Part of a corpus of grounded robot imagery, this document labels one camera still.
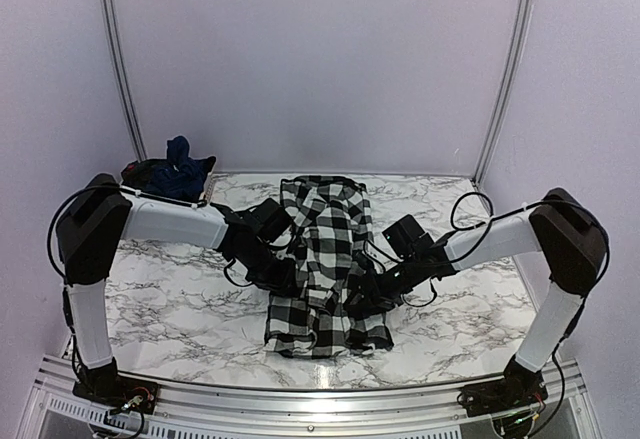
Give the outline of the front aluminium table rail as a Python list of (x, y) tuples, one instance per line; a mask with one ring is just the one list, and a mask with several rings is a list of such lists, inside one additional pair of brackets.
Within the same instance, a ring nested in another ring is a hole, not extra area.
[(468, 415), (463, 381), (382, 389), (277, 390), (155, 378), (155, 409), (107, 414), (72, 393), (69, 361), (43, 358), (19, 438), (599, 438), (576, 362), (548, 366), (543, 403)]

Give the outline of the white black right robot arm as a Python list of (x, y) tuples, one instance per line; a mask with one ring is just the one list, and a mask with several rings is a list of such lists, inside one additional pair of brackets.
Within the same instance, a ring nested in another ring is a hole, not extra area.
[(399, 260), (378, 273), (371, 259), (357, 254), (364, 272), (350, 277), (352, 293), (345, 304), (357, 316), (388, 312), (423, 282), (452, 277), (481, 264), (529, 253), (545, 259), (548, 292), (503, 377), (484, 391), (465, 393), (474, 401), (498, 399), (506, 407), (519, 405), (541, 383), (542, 368), (575, 329), (610, 260), (606, 230), (562, 188), (478, 225), (453, 228), (439, 239), (433, 239), (411, 215), (383, 235)]

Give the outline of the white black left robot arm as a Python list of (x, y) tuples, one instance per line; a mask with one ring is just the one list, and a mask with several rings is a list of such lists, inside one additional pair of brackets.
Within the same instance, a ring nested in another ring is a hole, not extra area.
[(224, 204), (164, 198), (99, 174), (68, 197), (47, 232), (48, 256), (63, 280), (65, 321), (72, 336), (77, 381), (106, 404), (126, 395), (112, 352), (106, 317), (106, 282), (116, 253), (129, 241), (184, 244), (240, 264), (246, 282), (274, 295), (296, 292), (296, 265), (272, 248), (291, 223), (267, 199), (234, 210)]

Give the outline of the black white plaid shirt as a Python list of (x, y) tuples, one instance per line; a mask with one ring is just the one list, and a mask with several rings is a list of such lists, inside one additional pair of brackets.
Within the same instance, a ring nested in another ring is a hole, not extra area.
[(297, 291), (269, 296), (265, 348), (305, 359), (392, 349), (384, 313), (364, 318), (345, 309), (365, 275), (356, 257), (373, 239), (366, 186), (343, 176), (303, 175), (280, 182), (280, 203), (293, 219), (285, 257), (295, 262)]

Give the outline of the left aluminium frame post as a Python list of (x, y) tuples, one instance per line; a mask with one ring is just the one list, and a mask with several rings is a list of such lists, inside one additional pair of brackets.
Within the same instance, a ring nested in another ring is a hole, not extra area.
[(117, 19), (116, 1), (100, 0), (100, 3), (104, 19), (107, 46), (116, 81), (116, 90), (123, 110), (126, 130), (129, 134), (135, 158), (137, 160), (145, 160), (147, 159), (147, 151), (138, 120), (134, 97), (129, 84)]

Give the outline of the dark blue green clothes pile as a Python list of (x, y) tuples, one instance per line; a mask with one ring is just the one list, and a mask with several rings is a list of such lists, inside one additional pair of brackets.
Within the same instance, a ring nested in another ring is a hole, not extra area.
[(168, 199), (198, 202), (217, 158), (194, 159), (190, 143), (179, 135), (167, 141), (164, 158), (133, 161), (121, 171), (124, 186)]

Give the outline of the pink perforated laundry basket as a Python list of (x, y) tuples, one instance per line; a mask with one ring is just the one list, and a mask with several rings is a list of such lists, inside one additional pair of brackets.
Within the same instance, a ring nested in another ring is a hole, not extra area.
[(216, 174), (211, 172), (207, 175), (203, 184), (203, 191), (199, 196), (198, 202), (201, 204), (209, 204), (214, 194), (214, 188), (216, 183)]

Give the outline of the aluminium frame post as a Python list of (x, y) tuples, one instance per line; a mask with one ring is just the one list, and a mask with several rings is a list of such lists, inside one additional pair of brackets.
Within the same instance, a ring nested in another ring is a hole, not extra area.
[(134, 97), (129, 84), (117, 19), (116, 1), (100, 0), (100, 3), (104, 19), (107, 46), (116, 81), (116, 90), (123, 110), (126, 130), (129, 134), (135, 158), (137, 160), (145, 160), (147, 159), (147, 151), (138, 120)]
[(517, 0), (515, 18), (501, 80), (492, 108), (489, 126), (472, 176), (472, 182), (476, 187), (482, 187), (486, 179), (500, 133), (505, 123), (511, 93), (526, 47), (533, 4), (534, 0)]

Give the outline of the right aluminium frame post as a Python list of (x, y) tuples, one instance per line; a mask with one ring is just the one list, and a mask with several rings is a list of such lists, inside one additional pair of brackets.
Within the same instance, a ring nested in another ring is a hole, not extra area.
[(472, 182), (476, 187), (482, 187), (486, 179), (500, 133), (505, 123), (511, 93), (526, 47), (533, 4), (534, 0), (517, 0), (515, 18), (501, 80), (492, 108), (489, 126), (472, 176)]

